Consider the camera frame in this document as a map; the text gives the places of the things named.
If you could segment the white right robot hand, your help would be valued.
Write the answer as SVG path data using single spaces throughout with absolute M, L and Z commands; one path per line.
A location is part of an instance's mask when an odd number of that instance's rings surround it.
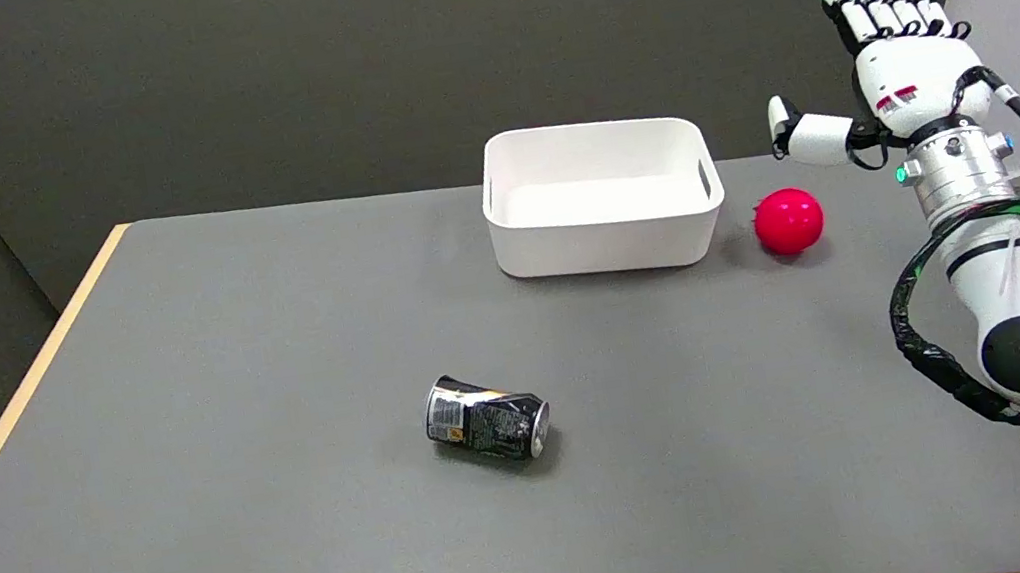
M 804 113 L 783 95 L 769 100 L 776 160 L 880 170 L 890 151 L 910 150 L 952 127 L 978 125 L 991 107 L 979 82 L 971 27 L 940 0 L 820 0 L 852 56 L 856 115 Z

